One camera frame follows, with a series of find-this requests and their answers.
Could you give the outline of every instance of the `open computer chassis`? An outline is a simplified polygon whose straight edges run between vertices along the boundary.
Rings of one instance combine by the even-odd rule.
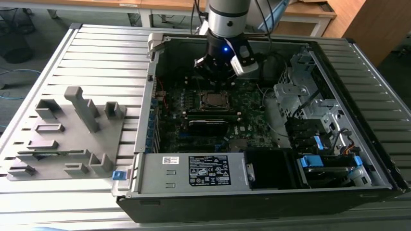
[[[135,222],[335,214],[409,190],[317,42],[274,39],[259,71],[219,92],[192,71],[206,37],[152,34],[150,46],[118,197]]]

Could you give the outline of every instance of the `power supply label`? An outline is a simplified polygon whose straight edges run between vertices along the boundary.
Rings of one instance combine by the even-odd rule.
[[[191,186],[231,185],[229,156],[190,156],[188,174]]]

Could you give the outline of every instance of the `slotted metal table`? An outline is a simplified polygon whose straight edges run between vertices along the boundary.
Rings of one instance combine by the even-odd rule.
[[[0,229],[52,227],[64,230],[194,230],[303,226],[306,230],[374,230],[411,225],[411,194],[383,203],[365,204],[333,216],[200,223],[136,224],[111,194],[111,179],[7,180],[16,148],[27,140],[35,104],[51,96],[64,101],[67,86],[82,86],[95,104],[118,101],[127,106],[116,166],[134,158],[140,104],[147,78],[147,39],[152,32],[186,30],[74,25],[0,139]],[[317,41],[407,181],[411,181],[411,113],[355,43],[345,39],[279,36]]]

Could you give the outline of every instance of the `circuit board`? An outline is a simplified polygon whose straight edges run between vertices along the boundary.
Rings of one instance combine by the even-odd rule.
[[[247,147],[274,146],[255,82],[237,79],[233,86],[215,92],[203,79],[186,77],[160,82],[156,90],[162,153],[239,152]],[[203,126],[206,120],[208,124],[196,128],[198,133],[187,131],[187,126]]]

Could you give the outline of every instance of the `black mesh wastebasket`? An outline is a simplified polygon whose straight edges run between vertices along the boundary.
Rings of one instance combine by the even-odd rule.
[[[36,30],[30,12],[23,8],[0,8],[0,18],[19,34],[27,35]]]
[[[0,56],[8,63],[23,63],[34,56],[24,38],[24,34],[34,31],[35,26],[26,10],[0,9]]]

